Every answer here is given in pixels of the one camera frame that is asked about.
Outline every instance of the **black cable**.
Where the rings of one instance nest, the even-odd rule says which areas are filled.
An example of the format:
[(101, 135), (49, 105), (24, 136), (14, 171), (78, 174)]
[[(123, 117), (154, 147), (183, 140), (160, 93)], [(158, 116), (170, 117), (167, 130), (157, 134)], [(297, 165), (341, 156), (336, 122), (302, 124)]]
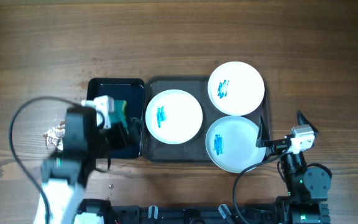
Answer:
[(125, 140), (124, 131), (122, 130), (121, 124), (118, 124), (119, 132), (121, 133), (122, 140), (124, 141), (125, 147), (127, 147), (127, 141)]
[(250, 169), (253, 169), (253, 168), (255, 168), (255, 167), (258, 167), (258, 166), (267, 164), (267, 163), (269, 163), (269, 162), (273, 162), (273, 161), (275, 161), (276, 159), (281, 158), (282, 156), (284, 156), (284, 154), (286, 154), (286, 153), (288, 152), (289, 149), (290, 149), (290, 148), (284, 150), (280, 155), (278, 155), (278, 156), (276, 156), (276, 157), (274, 157), (274, 158), (268, 159), (268, 160), (266, 160), (266, 161), (263, 161), (263, 162), (260, 162), (260, 163), (257, 163), (257, 164), (254, 164), (254, 165), (250, 166), (250, 167), (245, 168), (243, 171), (241, 171), (241, 173), (237, 176), (236, 180), (234, 181), (234, 185), (233, 185), (233, 204), (234, 204), (234, 207), (236, 208), (237, 213), (239, 214), (239, 217), (241, 218), (242, 221), (244, 221), (245, 224), (249, 224), (249, 223), (248, 223), (247, 220), (245, 220), (245, 218), (241, 215), (241, 212), (240, 212), (239, 207), (237, 206), (237, 202), (236, 202), (236, 187), (237, 187), (237, 183), (238, 183), (240, 177), (242, 177), (242, 176), (243, 176), (248, 170), (250, 170)]
[(312, 167), (312, 166), (315, 166), (315, 167), (319, 167), (319, 168), (322, 168), (325, 172), (327, 172), (328, 176), (330, 179), (333, 178), (333, 173), (324, 165), (321, 165), (319, 163), (310, 163), (306, 166), (306, 168), (309, 168), (309, 167)]
[(281, 179), (282, 179), (282, 180), (284, 181), (284, 183), (285, 183), (284, 175), (281, 173), (281, 169), (280, 169), (280, 162), (281, 162), (281, 161), (278, 161), (278, 162), (277, 162), (277, 170), (278, 170), (278, 173), (280, 174)]
[(57, 100), (57, 101), (61, 101), (61, 102), (65, 102), (65, 103), (69, 103), (73, 106), (81, 106), (77, 103), (71, 102), (69, 100), (63, 99), (63, 98), (59, 98), (59, 97), (55, 97), (55, 96), (40, 96), (34, 99), (31, 99), (27, 102), (25, 102), (15, 113), (15, 115), (13, 116), (12, 120), (11, 120), (11, 125), (9, 127), (9, 147), (11, 148), (11, 152), (13, 155), (13, 158), (15, 159), (15, 161), (18, 163), (18, 165), (20, 166), (20, 168), (23, 170), (23, 172), (26, 174), (26, 176), (30, 179), (30, 181), (34, 184), (35, 188), (37, 188), (37, 190), (40, 192), (42, 200), (44, 201), (44, 205), (45, 205), (45, 222), (46, 224), (49, 224), (50, 221), (50, 206), (49, 206), (49, 202), (48, 202), (48, 198), (44, 192), (44, 190), (42, 190), (41, 186), (37, 183), (37, 181), (34, 179), (34, 177), (32, 177), (32, 175), (30, 174), (30, 172), (24, 167), (22, 161), (19, 159), (19, 157), (16, 154), (16, 151), (14, 149), (13, 146), (13, 140), (12, 140), (12, 133), (13, 133), (13, 124), (15, 123), (15, 120), (17, 118), (17, 116), (19, 115), (19, 113), (26, 107), (29, 106), (30, 104), (39, 101), (39, 100)]

